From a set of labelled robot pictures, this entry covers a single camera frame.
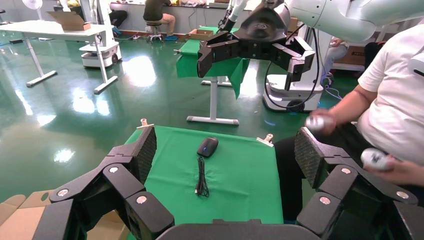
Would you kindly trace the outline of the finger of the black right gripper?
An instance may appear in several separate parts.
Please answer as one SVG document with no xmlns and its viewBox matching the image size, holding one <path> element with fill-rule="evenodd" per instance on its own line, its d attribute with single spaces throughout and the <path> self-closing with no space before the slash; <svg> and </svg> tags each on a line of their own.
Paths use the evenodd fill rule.
<svg viewBox="0 0 424 240">
<path fill-rule="evenodd" d="M 228 31 L 220 31 L 199 42 L 197 52 L 197 76 L 203 78 L 214 63 L 237 58 L 240 53 L 240 41 Z"/>
<path fill-rule="evenodd" d="M 295 36 L 285 44 L 272 44 L 272 63 L 287 71 L 284 90 L 289 91 L 291 83 L 299 82 L 302 74 L 312 66 L 315 51 L 303 38 Z"/>
</svg>

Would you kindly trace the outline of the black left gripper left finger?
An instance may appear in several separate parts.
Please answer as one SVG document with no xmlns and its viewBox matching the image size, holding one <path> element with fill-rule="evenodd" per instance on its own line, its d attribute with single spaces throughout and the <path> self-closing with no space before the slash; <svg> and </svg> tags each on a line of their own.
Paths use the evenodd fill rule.
<svg viewBox="0 0 424 240">
<path fill-rule="evenodd" d="M 33 238 L 85 240 L 103 216 L 116 212 L 136 239 L 157 239 L 175 219 L 145 185 L 156 150 L 153 126 L 135 142 L 113 147 L 96 168 L 50 194 Z"/>
</svg>

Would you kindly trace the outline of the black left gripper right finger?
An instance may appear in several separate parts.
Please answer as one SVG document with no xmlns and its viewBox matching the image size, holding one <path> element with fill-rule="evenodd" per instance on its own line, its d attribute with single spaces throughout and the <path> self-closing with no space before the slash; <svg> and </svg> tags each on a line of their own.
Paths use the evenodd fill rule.
<svg viewBox="0 0 424 240">
<path fill-rule="evenodd" d="M 322 240 L 421 240 L 424 209 L 410 191 L 361 168 L 342 148 L 323 144 L 302 127 L 295 159 L 315 189 L 296 223 Z"/>
</svg>

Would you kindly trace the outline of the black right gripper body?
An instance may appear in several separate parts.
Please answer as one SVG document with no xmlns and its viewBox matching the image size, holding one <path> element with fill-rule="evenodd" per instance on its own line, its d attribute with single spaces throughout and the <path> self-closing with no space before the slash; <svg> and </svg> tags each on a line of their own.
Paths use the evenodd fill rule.
<svg viewBox="0 0 424 240">
<path fill-rule="evenodd" d="M 272 44 L 285 44 L 288 40 L 290 12 L 282 0 L 263 0 L 233 31 L 240 13 L 247 5 L 245 0 L 233 0 L 228 7 L 225 22 L 217 33 L 228 31 L 239 40 L 239 56 L 272 62 Z"/>
</svg>

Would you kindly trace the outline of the person's left hand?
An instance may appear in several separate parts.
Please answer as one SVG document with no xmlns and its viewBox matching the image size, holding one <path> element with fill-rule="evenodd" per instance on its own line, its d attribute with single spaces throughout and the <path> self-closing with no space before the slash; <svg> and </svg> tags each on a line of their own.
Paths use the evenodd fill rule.
<svg viewBox="0 0 424 240">
<path fill-rule="evenodd" d="M 367 171 L 372 173 L 375 176 L 378 176 L 381 179 L 384 179 L 385 181 L 396 183 L 399 181 L 399 171 L 396 170 L 396 164 L 400 161 L 393 157 L 392 155 L 387 155 L 385 157 L 386 161 L 386 169 L 377 169 L 375 167 L 372 167 L 369 164 L 365 164 L 363 168 Z"/>
</svg>

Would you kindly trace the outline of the person's right hand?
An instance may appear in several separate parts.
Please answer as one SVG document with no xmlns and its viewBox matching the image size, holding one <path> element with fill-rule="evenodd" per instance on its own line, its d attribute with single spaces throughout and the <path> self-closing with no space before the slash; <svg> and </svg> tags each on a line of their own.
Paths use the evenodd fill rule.
<svg viewBox="0 0 424 240">
<path fill-rule="evenodd" d="M 309 116 L 314 119 L 324 119 L 323 126 L 314 131 L 316 133 L 330 135 L 336 129 L 337 121 L 335 115 L 329 109 L 317 108 Z"/>
</svg>

